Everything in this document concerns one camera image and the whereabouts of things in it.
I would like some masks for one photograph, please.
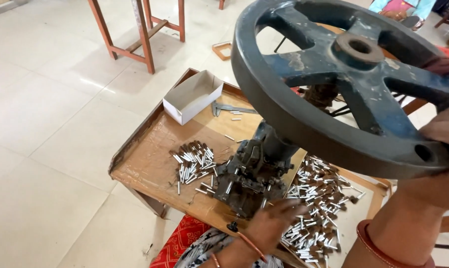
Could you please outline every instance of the cast iron handwheel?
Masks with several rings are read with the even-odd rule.
[[[316,23],[347,31],[337,35]],[[262,55],[256,35],[269,26],[301,51]],[[383,47],[402,62],[385,58]],[[374,12],[339,0],[257,0],[240,15],[232,66],[250,103],[276,131],[342,168],[404,179],[449,169],[447,147],[424,139],[390,90],[449,107],[449,77],[417,68],[436,47]],[[359,129],[341,123],[289,87],[334,83]]]

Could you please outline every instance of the open box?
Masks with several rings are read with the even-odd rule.
[[[180,125],[185,125],[211,104],[223,89],[223,81],[203,70],[171,89],[163,98],[165,111]]]

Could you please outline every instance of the woman's hand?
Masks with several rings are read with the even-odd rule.
[[[268,203],[264,209],[256,212],[244,234],[263,254],[270,254],[296,216],[307,211],[306,206],[300,205],[299,198],[280,199],[273,205]]]
[[[449,144],[449,108],[439,113],[421,133],[436,141]],[[434,176],[398,182],[398,191],[423,204],[449,209],[449,171]]]

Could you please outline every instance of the red patterned cloth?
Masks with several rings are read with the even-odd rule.
[[[185,215],[150,268],[173,268],[185,250],[209,228],[208,224]]]

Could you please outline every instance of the copper bangle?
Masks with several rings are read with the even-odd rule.
[[[216,258],[216,255],[214,253],[211,253],[211,259],[213,259],[216,268],[220,268],[220,263],[218,262],[218,259]]]
[[[242,233],[240,233],[240,232],[238,232],[238,234],[239,234],[239,237],[241,237],[241,239],[242,240],[244,240],[245,242],[246,242],[246,244],[248,244],[252,249],[254,249],[256,252],[257,252],[257,254],[259,255],[259,256],[261,256],[261,260],[264,262],[264,263],[267,263],[267,259],[266,259],[266,257],[264,256],[264,254],[254,245],[254,243],[252,243],[251,242],[251,240],[249,240],[249,238],[247,238],[245,235],[243,235]]]
[[[423,266],[412,266],[400,263],[399,261],[391,258],[390,256],[379,250],[375,244],[371,241],[370,236],[368,236],[367,226],[370,224],[371,220],[363,220],[358,223],[357,235],[358,239],[363,243],[368,251],[373,253],[373,255],[380,259],[382,262],[386,263],[388,267],[391,268],[434,268],[434,260],[432,257]]]

